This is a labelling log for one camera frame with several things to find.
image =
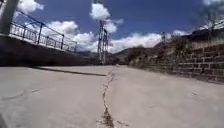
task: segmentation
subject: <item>sky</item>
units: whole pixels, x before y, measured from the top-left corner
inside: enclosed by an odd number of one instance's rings
[[[109,51],[115,53],[153,47],[162,32],[190,33],[203,6],[215,1],[221,0],[21,0],[18,8],[90,51],[97,49],[99,20],[104,20]]]

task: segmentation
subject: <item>metal railing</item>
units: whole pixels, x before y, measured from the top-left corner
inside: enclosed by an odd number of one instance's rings
[[[5,4],[4,0],[0,0],[0,8]],[[57,50],[63,50],[75,53],[77,48],[77,42],[67,38],[64,34],[55,31],[48,27],[43,22],[36,20],[35,18],[19,11],[20,18],[23,17],[22,23],[12,22],[10,35],[29,43],[42,45],[45,47],[54,48]]]
[[[72,47],[67,44],[68,41],[70,41],[71,43],[75,43],[75,45],[77,45],[76,42],[71,41],[70,39],[66,38],[67,41],[66,43],[64,43],[65,39],[58,41],[49,36],[42,35],[41,33],[38,33],[37,31],[34,31],[25,25],[19,25],[14,22],[11,24],[10,34],[30,43],[35,43],[38,45],[69,52],[76,52],[76,47]]]

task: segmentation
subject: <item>utility pole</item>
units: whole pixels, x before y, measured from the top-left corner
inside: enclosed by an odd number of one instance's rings
[[[93,3],[102,4],[102,0],[93,0]],[[100,20],[99,38],[98,38],[98,60],[101,64],[106,64],[107,51],[108,51],[108,32],[104,28],[105,21]]]
[[[0,8],[0,33],[9,35],[13,16],[19,0],[6,0]]]

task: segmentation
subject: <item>gray pavement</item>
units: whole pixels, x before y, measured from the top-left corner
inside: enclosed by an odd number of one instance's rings
[[[224,86],[127,67],[0,68],[0,128],[223,128]]]

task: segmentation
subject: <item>concrete wall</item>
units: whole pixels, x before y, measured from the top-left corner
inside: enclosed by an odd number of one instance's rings
[[[0,35],[0,66],[76,66],[94,60]]]
[[[185,55],[139,57],[130,65],[156,72],[224,82],[224,45],[195,49]]]

